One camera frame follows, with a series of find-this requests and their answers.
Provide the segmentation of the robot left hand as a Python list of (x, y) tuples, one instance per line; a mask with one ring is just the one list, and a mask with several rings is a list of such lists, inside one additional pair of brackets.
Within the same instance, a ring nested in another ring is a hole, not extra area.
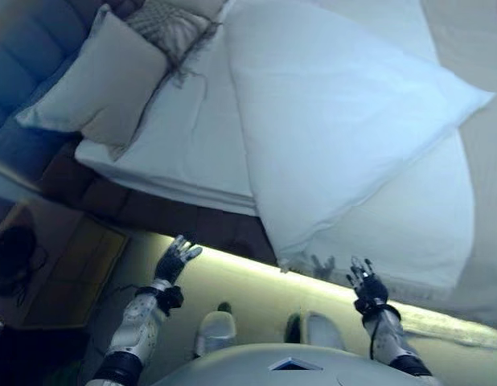
[(201, 247), (191, 243), (183, 235), (178, 235), (159, 259), (154, 279), (174, 284), (186, 264), (199, 256), (202, 251)]

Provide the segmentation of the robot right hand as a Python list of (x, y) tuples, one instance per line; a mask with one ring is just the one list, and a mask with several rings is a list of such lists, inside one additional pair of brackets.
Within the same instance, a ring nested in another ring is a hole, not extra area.
[(353, 256), (350, 273), (346, 275), (357, 299), (354, 306), (362, 315), (368, 314), (388, 301), (388, 290), (372, 268), (372, 262)]

